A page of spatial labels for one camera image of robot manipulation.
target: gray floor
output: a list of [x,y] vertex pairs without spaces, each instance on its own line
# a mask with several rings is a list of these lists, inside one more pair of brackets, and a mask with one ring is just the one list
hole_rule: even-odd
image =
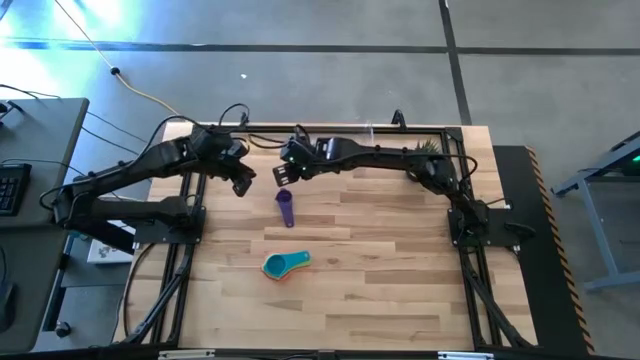
[[[63,4],[94,40],[102,41],[445,45],[437,0]],[[449,8],[459,46],[640,47],[640,2],[635,0],[450,0]],[[64,14],[45,0],[14,1],[0,21],[0,36],[83,40]],[[116,51],[105,55],[134,86],[202,121],[214,120],[226,106],[242,101],[251,106],[256,122],[387,122],[399,107],[411,123],[460,123],[446,54]],[[615,142],[638,130],[639,60],[460,56],[473,124],[488,125],[495,144],[534,147],[549,186],[588,167]],[[0,48],[0,65],[3,83],[88,97],[91,111],[142,137],[168,115],[126,90],[92,51]],[[132,149],[143,146],[91,117],[86,126]],[[131,156],[83,133],[73,165],[88,171]],[[147,191],[144,183],[122,194],[142,198]],[[580,199],[570,194],[553,202],[578,283],[604,275]],[[578,288],[597,352],[637,357],[640,285],[589,294]],[[43,336],[36,349],[107,343],[120,295],[117,286],[70,292],[62,316],[79,334],[64,340]],[[87,307],[86,314],[71,311],[79,303]]]

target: gray desk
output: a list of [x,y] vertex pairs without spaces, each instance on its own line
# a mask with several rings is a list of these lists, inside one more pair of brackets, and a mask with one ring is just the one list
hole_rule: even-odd
[[[3,120],[10,126],[0,128],[0,161],[6,158],[32,158],[69,163],[85,113],[87,99],[16,100],[27,117],[24,121]],[[65,167],[32,163],[34,170],[48,174],[43,181],[62,185]],[[24,209],[35,212],[37,198],[25,199]],[[0,227],[0,245],[7,254],[7,279],[17,284],[17,312],[13,325],[0,334],[0,353],[31,350],[42,318],[67,232],[51,225],[22,228]]]

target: wooden tabletop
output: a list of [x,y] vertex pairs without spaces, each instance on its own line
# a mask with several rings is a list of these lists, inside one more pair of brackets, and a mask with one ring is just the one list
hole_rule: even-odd
[[[479,163],[471,177],[476,198],[501,198],[488,128],[462,130],[467,154]],[[190,131],[190,124],[171,123],[164,139]],[[288,134],[269,136],[286,139]],[[354,138],[370,141],[364,133]],[[412,148],[425,139],[376,135],[375,143]],[[243,162],[258,174],[245,197],[236,197],[230,182],[207,182],[207,222],[194,257],[180,347],[472,349],[446,197],[433,195],[399,171],[324,174],[287,187],[294,196],[296,226],[286,228],[274,201],[278,188],[271,169],[282,163],[278,150],[252,147]],[[149,199],[177,195],[180,184],[180,177],[154,179]],[[286,280],[270,280],[260,271],[268,254],[299,250],[310,251],[311,266]],[[166,251],[163,245],[151,250],[134,278],[131,327],[158,296]],[[514,255],[488,248],[487,262],[497,303],[535,343]],[[480,314],[489,338],[483,307]],[[122,334],[119,325],[114,339]]]

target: black mat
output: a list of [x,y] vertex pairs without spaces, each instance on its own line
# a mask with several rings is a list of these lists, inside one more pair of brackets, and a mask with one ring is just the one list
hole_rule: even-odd
[[523,146],[494,146],[502,188],[514,204],[514,221],[532,226],[537,236],[522,245],[520,265],[529,298],[538,344],[557,354],[586,355],[589,337],[576,313],[552,232],[549,215],[532,166]]

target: purple cup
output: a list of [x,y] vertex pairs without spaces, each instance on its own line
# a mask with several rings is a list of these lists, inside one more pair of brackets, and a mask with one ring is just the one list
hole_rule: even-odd
[[293,227],[295,222],[293,221],[293,195],[291,191],[287,189],[280,189],[276,195],[276,201],[280,206],[280,212],[282,213],[282,220],[286,227]]

